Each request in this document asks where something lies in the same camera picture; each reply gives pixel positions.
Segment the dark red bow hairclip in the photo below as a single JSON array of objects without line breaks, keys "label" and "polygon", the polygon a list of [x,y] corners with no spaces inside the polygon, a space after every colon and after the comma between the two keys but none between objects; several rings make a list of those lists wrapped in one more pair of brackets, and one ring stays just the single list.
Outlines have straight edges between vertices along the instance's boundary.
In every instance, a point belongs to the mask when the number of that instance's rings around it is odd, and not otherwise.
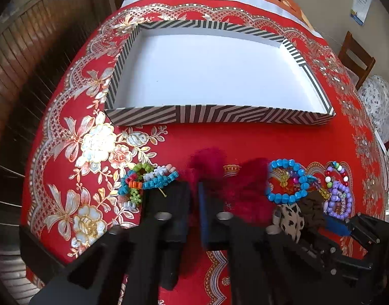
[{"label": "dark red bow hairclip", "polygon": [[276,205],[265,191],[268,181],[268,161],[253,158],[241,163],[239,171],[226,176],[223,166],[226,155],[218,148],[196,151],[188,163],[188,175],[201,182],[206,195],[230,205],[229,211],[254,226],[268,226]]}]

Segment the spotted cream bow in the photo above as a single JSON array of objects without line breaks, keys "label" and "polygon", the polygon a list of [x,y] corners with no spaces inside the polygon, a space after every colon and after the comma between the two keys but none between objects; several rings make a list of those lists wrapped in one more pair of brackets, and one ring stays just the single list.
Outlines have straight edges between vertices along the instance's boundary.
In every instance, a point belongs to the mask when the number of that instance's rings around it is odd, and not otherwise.
[{"label": "spotted cream bow", "polygon": [[278,226],[296,243],[301,238],[305,220],[297,203],[278,205],[272,219],[273,225]]}]

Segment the brown scrunchie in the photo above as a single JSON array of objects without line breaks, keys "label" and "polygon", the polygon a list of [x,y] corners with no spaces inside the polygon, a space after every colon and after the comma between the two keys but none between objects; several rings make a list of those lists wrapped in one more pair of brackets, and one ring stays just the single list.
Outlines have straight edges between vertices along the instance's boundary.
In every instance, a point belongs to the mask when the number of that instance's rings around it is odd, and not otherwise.
[{"label": "brown scrunchie", "polygon": [[324,198],[318,190],[308,193],[306,197],[299,200],[298,205],[308,228],[318,230],[325,227],[323,201]]}]

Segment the red floral tablecloth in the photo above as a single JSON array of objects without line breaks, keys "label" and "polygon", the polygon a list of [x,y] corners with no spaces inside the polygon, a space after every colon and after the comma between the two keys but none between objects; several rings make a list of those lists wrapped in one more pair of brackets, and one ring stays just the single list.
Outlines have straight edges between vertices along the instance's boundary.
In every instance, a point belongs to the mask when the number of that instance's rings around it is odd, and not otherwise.
[{"label": "red floral tablecloth", "polygon": [[[142,23],[217,21],[281,35],[299,50],[330,99],[322,125],[166,123],[121,126],[105,112],[110,78]],[[232,214],[229,251],[201,242],[198,184],[190,157],[218,148],[226,176],[268,161],[265,195],[299,204],[318,190],[323,213],[346,222],[383,220],[385,190],[376,131],[337,55],[314,29],[265,0],[125,0],[92,34],[48,103],[26,172],[20,249],[37,285],[32,304],[314,304],[324,270],[271,222]],[[141,221],[143,192],[173,181],[190,187],[179,280],[159,286],[156,247],[167,217]]]}]

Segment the floral white bedding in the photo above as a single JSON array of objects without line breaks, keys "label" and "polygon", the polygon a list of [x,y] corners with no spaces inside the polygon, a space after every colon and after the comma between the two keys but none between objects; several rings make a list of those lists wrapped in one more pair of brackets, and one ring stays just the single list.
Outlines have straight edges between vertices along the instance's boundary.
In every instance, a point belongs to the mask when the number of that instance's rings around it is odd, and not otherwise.
[{"label": "floral white bedding", "polygon": [[376,137],[385,157],[387,168],[385,214],[389,219],[389,83],[381,76],[370,76],[359,88],[358,97],[376,129]]}]

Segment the striped shallow box tray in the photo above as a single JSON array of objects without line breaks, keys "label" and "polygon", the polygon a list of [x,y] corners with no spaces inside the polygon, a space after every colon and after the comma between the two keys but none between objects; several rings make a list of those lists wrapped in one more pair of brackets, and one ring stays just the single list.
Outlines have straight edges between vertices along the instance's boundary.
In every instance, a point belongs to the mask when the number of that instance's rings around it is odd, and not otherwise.
[{"label": "striped shallow box tray", "polygon": [[335,109],[285,37],[217,21],[138,25],[122,46],[105,112],[115,125],[322,125]]}]

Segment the wooden chair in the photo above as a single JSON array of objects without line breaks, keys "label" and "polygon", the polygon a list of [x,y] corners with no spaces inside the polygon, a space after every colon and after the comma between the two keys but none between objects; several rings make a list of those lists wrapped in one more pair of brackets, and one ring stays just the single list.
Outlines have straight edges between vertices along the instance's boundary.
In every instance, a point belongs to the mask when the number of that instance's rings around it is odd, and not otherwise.
[{"label": "wooden chair", "polygon": [[353,83],[356,89],[363,85],[376,63],[376,59],[358,43],[350,31],[346,33],[338,57],[348,72],[355,75]]}]

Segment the wall poster chart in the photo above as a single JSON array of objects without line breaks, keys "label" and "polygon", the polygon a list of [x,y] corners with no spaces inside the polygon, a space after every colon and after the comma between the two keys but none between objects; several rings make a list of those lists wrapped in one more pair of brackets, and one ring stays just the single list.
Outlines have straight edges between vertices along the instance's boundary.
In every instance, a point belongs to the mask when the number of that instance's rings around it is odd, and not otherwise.
[{"label": "wall poster chart", "polygon": [[365,23],[372,0],[353,0],[350,16],[358,25]]}]

